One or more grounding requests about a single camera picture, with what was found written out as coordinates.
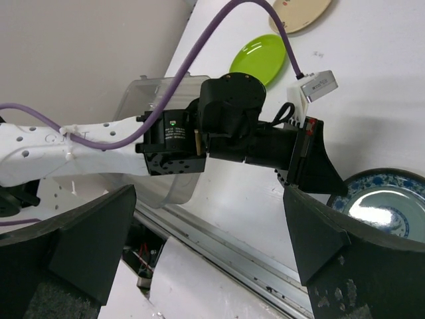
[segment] transparent plastic cover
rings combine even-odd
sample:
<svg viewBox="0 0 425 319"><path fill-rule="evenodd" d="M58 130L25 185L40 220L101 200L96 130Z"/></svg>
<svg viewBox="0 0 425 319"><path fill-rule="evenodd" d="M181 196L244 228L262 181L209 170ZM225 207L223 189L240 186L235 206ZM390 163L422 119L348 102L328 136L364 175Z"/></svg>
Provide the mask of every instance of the transparent plastic cover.
<svg viewBox="0 0 425 319"><path fill-rule="evenodd" d="M190 102L199 97L201 84L207 76L186 75L166 109L185 109ZM131 116L143 115L153 110L162 98L173 78L142 77L128 86L114 120L122 120ZM161 208L166 204L184 204L190 200L199 179L199 173L164 175L164 176L134 176L128 174L107 174L114 185L134 184L137 199L152 208Z"/></svg>

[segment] blue and white plate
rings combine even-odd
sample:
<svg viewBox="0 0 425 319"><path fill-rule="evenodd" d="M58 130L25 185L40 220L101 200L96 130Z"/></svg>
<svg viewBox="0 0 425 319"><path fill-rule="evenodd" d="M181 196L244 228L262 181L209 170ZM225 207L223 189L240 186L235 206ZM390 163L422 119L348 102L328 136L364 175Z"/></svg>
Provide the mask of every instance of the blue and white plate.
<svg viewBox="0 0 425 319"><path fill-rule="evenodd" d="M425 179L399 169L371 169L350 177L348 195L327 205L385 233L425 243Z"/></svg>

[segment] red wire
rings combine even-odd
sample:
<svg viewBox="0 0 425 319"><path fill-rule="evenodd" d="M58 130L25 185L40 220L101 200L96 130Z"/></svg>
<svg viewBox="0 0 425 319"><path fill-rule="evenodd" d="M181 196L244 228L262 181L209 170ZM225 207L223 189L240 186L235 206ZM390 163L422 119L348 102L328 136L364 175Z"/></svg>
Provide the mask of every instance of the red wire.
<svg viewBox="0 0 425 319"><path fill-rule="evenodd" d="M139 260L142 264L146 266L147 269L153 272L153 269L147 264L147 262L145 262L141 257L139 257Z"/></svg>
<svg viewBox="0 0 425 319"><path fill-rule="evenodd" d="M141 257L141 254L143 254L143 244L140 245L139 257Z"/></svg>

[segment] green plate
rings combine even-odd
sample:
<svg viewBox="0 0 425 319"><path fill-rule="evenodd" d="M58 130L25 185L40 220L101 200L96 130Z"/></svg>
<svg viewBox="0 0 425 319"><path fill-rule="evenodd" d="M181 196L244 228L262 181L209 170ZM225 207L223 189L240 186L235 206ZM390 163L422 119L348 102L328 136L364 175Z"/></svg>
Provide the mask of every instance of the green plate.
<svg viewBox="0 0 425 319"><path fill-rule="evenodd" d="M230 72L256 77L264 86L278 75L284 65L286 49L278 35L262 35L249 42L234 58Z"/></svg>

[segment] plate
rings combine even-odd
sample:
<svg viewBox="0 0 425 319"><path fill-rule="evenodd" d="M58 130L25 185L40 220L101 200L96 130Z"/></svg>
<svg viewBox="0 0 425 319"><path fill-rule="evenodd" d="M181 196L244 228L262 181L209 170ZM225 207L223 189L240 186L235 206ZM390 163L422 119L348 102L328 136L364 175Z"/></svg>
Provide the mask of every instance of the plate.
<svg viewBox="0 0 425 319"><path fill-rule="evenodd" d="M252 75L266 86L284 64L286 49L278 35L262 35L243 47L234 58L230 72Z"/></svg>
<svg viewBox="0 0 425 319"><path fill-rule="evenodd" d="M372 169L350 177L346 197L327 205L388 234L425 243L425 179L400 169Z"/></svg>
<svg viewBox="0 0 425 319"><path fill-rule="evenodd" d="M273 8L284 24L285 31L294 33L312 24L330 4L331 0L277 0ZM272 18L269 18L269 25L274 32L279 33Z"/></svg>

